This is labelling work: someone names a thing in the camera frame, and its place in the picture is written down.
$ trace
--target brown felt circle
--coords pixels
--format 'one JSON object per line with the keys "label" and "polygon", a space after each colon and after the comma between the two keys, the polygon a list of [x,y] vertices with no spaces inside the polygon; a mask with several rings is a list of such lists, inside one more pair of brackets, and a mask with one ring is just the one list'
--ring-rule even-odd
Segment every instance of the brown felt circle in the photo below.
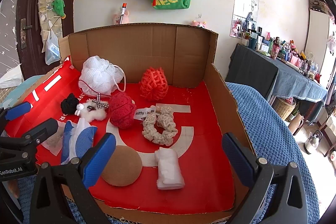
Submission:
{"label": "brown felt circle", "polygon": [[127,186],[137,180],[141,170],[138,152],[129,146],[117,145],[101,177],[110,185]]}

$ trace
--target blue knitted blanket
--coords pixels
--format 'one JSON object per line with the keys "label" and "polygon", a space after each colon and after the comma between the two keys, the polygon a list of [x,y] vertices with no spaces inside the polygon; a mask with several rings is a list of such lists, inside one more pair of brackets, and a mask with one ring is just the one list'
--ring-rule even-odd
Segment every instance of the blue knitted blanket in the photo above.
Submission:
{"label": "blue knitted blanket", "polygon": [[[266,158],[275,165],[287,165],[290,161],[298,164],[306,192],[308,223],[316,224],[319,220],[319,203],[315,185],[311,179],[306,162],[296,144],[291,132],[284,122],[266,102],[266,100],[253,88],[246,85],[227,83],[238,103],[238,112],[243,120],[246,131],[251,139],[258,157]],[[30,176],[19,180],[21,195],[19,202],[24,215],[24,224],[29,224],[30,199],[36,176]],[[270,187],[266,197],[265,210],[274,192]],[[85,224],[78,212],[76,205],[69,202],[70,208],[79,224]],[[110,219],[113,224],[122,222]]]}

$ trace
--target blue gripper pad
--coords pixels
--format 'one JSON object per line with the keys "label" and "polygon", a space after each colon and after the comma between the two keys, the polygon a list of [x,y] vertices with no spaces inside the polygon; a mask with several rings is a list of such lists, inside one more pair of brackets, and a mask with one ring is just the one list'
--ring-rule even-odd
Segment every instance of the blue gripper pad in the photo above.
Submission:
{"label": "blue gripper pad", "polygon": [[83,184],[86,189],[96,184],[115,148],[116,138],[110,134],[83,169]]}
{"label": "blue gripper pad", "polygon": [[30,109],[31,109],[30,103],[23,102],[17,106],[8,109],[5,118],[7,121],[13,121],[14,119],[28,113]]}
{"label": "blue gripper pad", "polygon": [[224,134],[222,137],[222,148],[241,183],[246,187],[252,188],[254,185],[253,168],[228,134]]}

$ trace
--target hanging fabric organizer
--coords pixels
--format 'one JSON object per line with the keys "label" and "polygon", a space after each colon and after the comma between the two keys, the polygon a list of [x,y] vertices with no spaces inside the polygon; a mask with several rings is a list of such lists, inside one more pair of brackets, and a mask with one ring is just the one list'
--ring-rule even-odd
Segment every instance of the hanging fabric organizer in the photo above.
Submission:
{"label": "hanging fabric organizer", "polygon": [[46,41],[51,27],[58,39],[63,37],[62,21],[60,16],[53,11],[53,2],[54,0],[38,0],[41,36],[43,42],[42,52],[45,52]]}

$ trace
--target electric kettle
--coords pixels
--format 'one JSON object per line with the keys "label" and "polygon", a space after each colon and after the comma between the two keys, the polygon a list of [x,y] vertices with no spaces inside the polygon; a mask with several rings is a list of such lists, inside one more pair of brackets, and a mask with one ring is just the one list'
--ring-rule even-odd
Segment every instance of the electric kettle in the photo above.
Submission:
{"label": "electric kettle", "polygon": [[319,143],[322,138],[323,138],[323,134],[320,130],[316,130],[314,134],[311,134],[310,132],[310,137],[304,143],[305,151],[308,154],[313,153],[319,146]]}

